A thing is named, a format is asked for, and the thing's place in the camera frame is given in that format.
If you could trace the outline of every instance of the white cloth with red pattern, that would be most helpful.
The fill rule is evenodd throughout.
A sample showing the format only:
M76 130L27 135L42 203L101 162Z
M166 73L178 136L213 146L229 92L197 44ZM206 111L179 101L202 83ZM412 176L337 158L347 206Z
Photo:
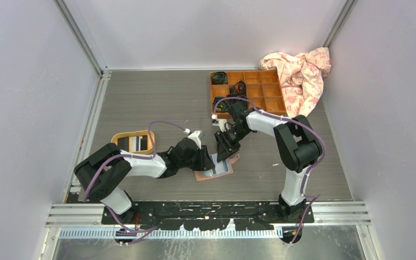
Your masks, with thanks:
M291 56L271 53L259 61L261 69L276 69L286 113L308 116L323 93L323 78L329 75L329 49L320 47Z

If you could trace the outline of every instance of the wooden box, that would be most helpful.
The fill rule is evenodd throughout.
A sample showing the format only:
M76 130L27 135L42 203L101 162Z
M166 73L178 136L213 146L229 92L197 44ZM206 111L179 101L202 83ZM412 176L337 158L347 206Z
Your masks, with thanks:
M272 114L286 115L280 82L275 70L229 71L227 84L214 85L211 82L211 113L214 111L213 99L216 96L227 96L229 88L240 80L246 83L246 96L256 107ZM231 118L227 112L216 114L221 119Z

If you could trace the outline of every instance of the pink floral cloth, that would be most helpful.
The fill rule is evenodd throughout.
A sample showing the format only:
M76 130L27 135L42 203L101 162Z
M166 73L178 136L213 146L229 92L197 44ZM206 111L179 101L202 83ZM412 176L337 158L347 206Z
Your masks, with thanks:
M329 49L320 47L291 56L271 53L259 61L261 69L276 69L286 113L308 116L323 93L323 78L329 75Z

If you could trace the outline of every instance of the pink object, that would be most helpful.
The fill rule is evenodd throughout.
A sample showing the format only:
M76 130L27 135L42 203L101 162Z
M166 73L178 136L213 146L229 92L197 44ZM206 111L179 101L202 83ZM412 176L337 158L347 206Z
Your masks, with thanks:
M331 71L329 49L320 47L296 56L271 53L259 61L259 67L277 70L288 116L308 116L323 93L323 78Z

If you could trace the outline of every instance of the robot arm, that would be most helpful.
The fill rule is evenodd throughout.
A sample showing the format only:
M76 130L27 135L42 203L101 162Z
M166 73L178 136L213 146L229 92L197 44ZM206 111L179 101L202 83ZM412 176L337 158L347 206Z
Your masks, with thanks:
M176 146L157 153L154 157L129 153L110 143L78 164L74 172L86 190L98 168L107 159L118 154L123 155L102 169L88 195L91 202L102 202L121 215L133 206L129 195L118 188L118 184L125 177L149 176L162 179L175 175L180 168L190 168L193 171L213 169L215 165L208 155L206 145L202 145L201 137L201 131L190 133Z
M230 129L214 134L218 148L217 160L224 160L238 152L239 141L250 132L260 131L275 137L281 160L287 168L285 186L278 201L283 206L283 216L294 216L305 207L306 198L303 194L308 178L304 183L302 181L306 169L317 162L323 149L315 136L303 127L267 117L260 112L254 109L245 110L241 104L236 103L229 108L229 114L235 123ZM305 116L299 115L293 120L311 128Z

